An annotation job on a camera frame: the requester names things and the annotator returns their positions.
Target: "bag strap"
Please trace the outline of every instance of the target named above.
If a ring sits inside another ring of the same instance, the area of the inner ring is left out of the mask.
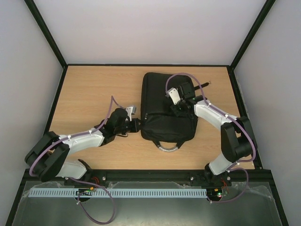
[[[154,144],[155,146],[157,146],[158,149],[160,149],[161,151],[163,152],[175,152],[176,150],[178,150],[183,144],[185,141],[181,141],[181,142],[178,142],[174,147],[170,147],[170,148],[166,148],[166,147],[163,147],[161,144],[160,144],[160,141],[154,141]]]

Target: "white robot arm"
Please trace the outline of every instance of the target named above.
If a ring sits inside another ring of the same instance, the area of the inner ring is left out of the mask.
[[[114,140],[119,134],[138,132],[138,119],[133,119],[136,112],[135,106],[126,109],[117,108],[108,121],[99,130],[99,126],[74,135],[57,135],[54,132],[45,133],[35,147],[27,154],[25,162],[33,167],[34,173],[41,181],[49,181],[54,177],[66,177],[79,179],[89,169],[83,160],[66,160],[67,156],[78,151],[103,146]],[[53,152],[46,153],[35,165],[34,162],[54,142],[59,144],[54,147]]]
[[[182,84],[178,89],[171,88],[167,93],[171,97],[173,104],[179,106],[178,110],[190,111],[193,109],[196,116],[205,119],[221,131],[222,153],[205,167],[205,170],[212,177],[222,174],[233,163],[249,156],[253,152],[250,142],[233,121],[238,122],[242,126],[251,138],[254,146],[257,147],[253,130],[247,117],[239,118],[227,114],[211,104],[209,100],[205,101],[202,96],[196,97],[194,87],[191,87],[188,83]]]

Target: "purple cable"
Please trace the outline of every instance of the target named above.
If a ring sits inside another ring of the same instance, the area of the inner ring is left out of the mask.
[[[116,204],[115,204],[115,201],[114,201],[112,195],[110,194],[110,192],[109,192],[107,189],[105,189],[105,187],[100,186],[100,185],[98,185],[98,184],[94,184],[94,183],[90,183],[90,182],[86,182],[86,181],[81,181],[81,180],[77,180],[77,179],[74,179],[74,178],[70,178],[70,179],[73,180],[73,181],[75,181],[75,182],[78,182],[78,183],[96,186],[96,187],[98,187],[98,188],[103,189],[103,190],[108,194],[108,196],[110,197],[110,199],[111,199],[111,201],[112,201],[112,204],[113,204],[113,213],[112,213],[111,218],[110,218],[107,222],[97,221],[97,220],[95,220],[94,218],[92,218],[92,217],[88,214],[88,212],[86,211],[86,209],[84,208],[84,206],[83,206],[83,205],[81,204],[81,202],[79,201],[79,198],[80,198],[80,196],[83,194],[83,192],[79,194],[79,196],[77,197],[77,201],[78,201],[78,203],[80,204],[80,206],[82,207],[82,209],[83,209],[83,211],[85,212],[86,216],[87,216],[91,221],[93,221],[94,223],[96,223],[96,224],[98,224],[98,225],[107,225],[107,224],[111,223],[111,222],[114,220],[114,218],[115,218],[115,214],[116,214]]]
[[[207,199],[210,201],[210,203],[232,202],[232,201],[235,201],[236,199],[238,199],[240,196],[243,195],[243,193],[246,191],[246,189],[248,187],[248,184],[249,184],[249,175],[248,175],[248,172],[244,168],[230,169],[230,171],[235,171],[235,170],[243,170],[246,173],[246,185],[245,185],[244,189],[242,190],[242,192],[238,196],[234,197],[233,199],[229,199],[229,200],[225,200],[225,201],[212,201],[212,200],[209,199],[209,197],[207,197]]]
[[[205,97],[205,93],[203,91],[203,88],[201,86],[201,83],[197,80],[196,77],[194,77],[192,74],[188,74],[188,73],[177,73],[177,74],[174,74],[172,76],[170,76],[167,81],[166,81],[166,84],[165,84],[165,92],[168,95],[168,91],[167,91],[167,85],[168,85],[168,82],[175,76],[177,75],[186,75],[186,76],[189,76],[191,78],[193,78],[197,83],[198,83],[198,86],[201,90],[201,93],[202,93],[202,96],[204,98],[204,102],[210,107],[212,108],[213,110],[215,110],[217,113],[219,113],[220,115],[222,116],[225,116],[226,117],[226,113],[224,113],[221,109],[219,109],[218,107],[215,107],[215,106],[212,106],[212,105],[209,105],[209,102],[206,100],[206,97]],[[228,116],[227,117],[228,119],[230,119],[233,123],[235,123],[237,125],[237,127],[243,132],[243,134],[245,135],[245,137],[247,138],[247,140],[250,142],[250,145],[252,147],[252,151],[253,151],[253,155],[252,155],[252,158],[251,159],[248,159],[248,160],[238,160],[237,162],[250,162],[250,161],[253,161],[256,157],[256,149],[255,149],[255,146],[252,142],[252,139],[250,138],[250,136],[247,134],[247,132],[244,130],[244,128],[235,120],[233,119],[232,117]]]
[[[115,103],[118,107],[125,109],[123,106],[119,105],[119,104],[116,102],[116,100],[114,99],[113,96],[111,96],[111,98],[113,98],[114,103]]]
[[[105,119],[104,121],[95,129],[91,132],[94,133],[96,131],[98,131],[105,123],[106,121],[108,120],[109,116],[110,116],[110,113],[111,113],[111,109],[112,109],[112,105],[113,105],[113,102],[117,104],[117,102],[115,101],[114,97],[111,96],[111,102],[110,102],[110,106],[109,106],[109,110],[108,110],[108,113],[107,115],[105,116]],[[83,136],[83,135],[88,135],[90,134],[89,131],[86,131],[86,132],[81,132],[81,133],[76,133],[76,134],[72,134],[71,135],[71,138],[73,137],[78,137],[78,136]],[[60,139],[56,142],[54,142],[52,145],[50,145],[49,147],[47,147],[38,157],[37,159],[33,162],[32,166],[30,167],[29,169],[29,175],[32,176],[32,177],[35,177],[36,175],[33,173],[33,169],[34,167],[36,166],[36,164],[38,163],[38,161],[48,152],[50,151],[51,149],[53,149],[56,145],[58,145],[59,143],[65,141],[65,140],[68,140],[69,138],[68,137],[65,137],[63,139]]]

